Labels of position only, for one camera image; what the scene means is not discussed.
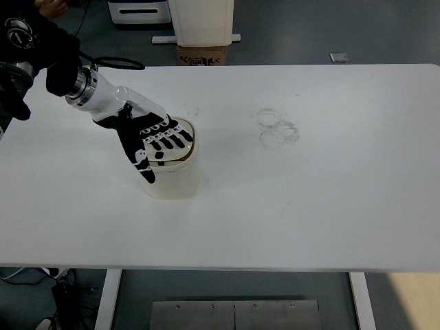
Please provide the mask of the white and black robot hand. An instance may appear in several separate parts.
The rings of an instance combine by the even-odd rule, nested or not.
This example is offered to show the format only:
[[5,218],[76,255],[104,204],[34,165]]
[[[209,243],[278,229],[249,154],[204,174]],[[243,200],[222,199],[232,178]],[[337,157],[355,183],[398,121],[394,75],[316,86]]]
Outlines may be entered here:
[[92,120],[101,127],[116,130],[132,165],[148,183],[154,183],[155,174],[145,145],[156,151],[182,149],[193,141],[193,136],[164,108],[139,93],[116,87],[99,74],[93,81],[96,87],[86,104]]

